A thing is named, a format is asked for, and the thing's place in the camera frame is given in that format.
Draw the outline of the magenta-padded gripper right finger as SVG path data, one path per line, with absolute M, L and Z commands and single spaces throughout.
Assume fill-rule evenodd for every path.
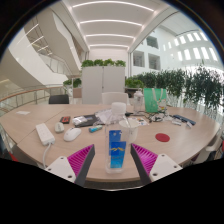
M 136 144 L 131 145 L 131 155 L 143 185 L 147 185 L 182 169 L 168 155 L 157 155 Z

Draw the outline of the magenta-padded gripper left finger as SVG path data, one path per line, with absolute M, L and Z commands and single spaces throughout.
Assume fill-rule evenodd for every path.
M 46 168 L 46 171 L 76 185 L 84 186 L 94 156 L 95 146 L 89 145 L 68 157 L 58 157 Z

